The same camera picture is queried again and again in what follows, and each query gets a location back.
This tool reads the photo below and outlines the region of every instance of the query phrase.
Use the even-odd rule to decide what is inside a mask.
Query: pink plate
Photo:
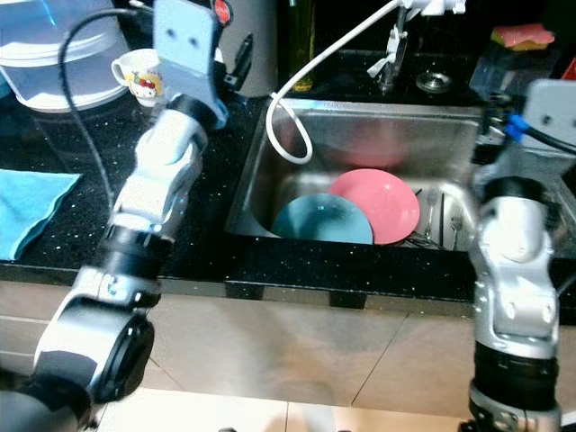
[[[396,175],[356,169],[337,178],[328,192],[348,199],[364,212],[377,245],[396,243],[418,225],[418,198]]]

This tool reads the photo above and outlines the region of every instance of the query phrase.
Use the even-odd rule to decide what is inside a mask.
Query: hello kitty mug
[[[112,74],[127,86],[141,105],[151,107],[162,99],[162,76],[158,72],[160,59],[153,49],[136,49],[112,62]]]

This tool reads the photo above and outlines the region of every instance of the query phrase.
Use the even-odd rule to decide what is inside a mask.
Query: white hose
[[[393,11],[394,8],[398,7],[400,1],[401,0],[391,0],[389,3],[378,9],[375,13],[370,15],[364,21],[360,22],[354,29],[349,31],[342,38],[338,39],[332,45],[324,49],[324,51],[322,51],[322,53],[320,53],[318,56],[312,59],[310,63],[306,64],[302,69],[296,72],[296,74],[292,78],[290,78],[290,80],[288,80],[286,84],[283,85],[283,87],[278,91],[278,93],[271,94],[272,102],[270,103],[268,111],[266,112],[266,132],[268,134],[268,139],[270,140],[270,143],[280,156],[282,156],[287,161],[297,165],[304,165],[308,163],[312,158],[312,142],[310,136],[308,135],[306,129],[304,129],[304,125],[302,124],[300,119],[296,116],[296,113],[289,106],[286,106],[282,103],[282,98],[286,96],[286,94],[290,91],[292,87],[296,85],[296,83],[298,83],[298,81],[300,81],[306,75],[308,75],[322,61],[324,61],[330,55],[334,54],[334,52],[336,52],[344,45],[349,43],[353,38],[355,38],[361,32],[366,30],[372,24],[376,23],[383,16]],[[276,138],[276,135],[274,134],[274,129],[272,127],[272,118],[274,116],[274,111],[277,105],[280,105],[280,107],[283,108],[288,113],[290,118],[292,118],[296,123],[296,127],[298,128],[298,131],[300,132],[302,139],[304,140],[304,144],[306,146],[306,155],[304,155],[303,157],[296,157],[288,153]]]

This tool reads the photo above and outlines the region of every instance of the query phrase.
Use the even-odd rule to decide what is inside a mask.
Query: blue towel
[[[14,260],[40,235],[78,174],[0,169],[0,259]]]

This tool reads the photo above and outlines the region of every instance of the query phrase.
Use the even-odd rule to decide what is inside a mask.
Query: sink basin
[[[264,110],[227,220],[228,232],[276,237],[270,229],[287,203],[305,194],[324,193],[345,172],[370,167],[400,177],[418,196],[417,233],[396,246],[468,248],[477,215],[471,188],[477,166],[471,158],[480,110],[302,99],[284,103],[310,134],[312,160],[298,166],[276,154],[266,136]],[[274,115],[274,130],[288,151],[303,156],[302,139],[280,110]],[[430,206],[433,189],[440,193]],[[430,207],[432,241],[421,241]],[[456,243],[454,216],[462,221]]]

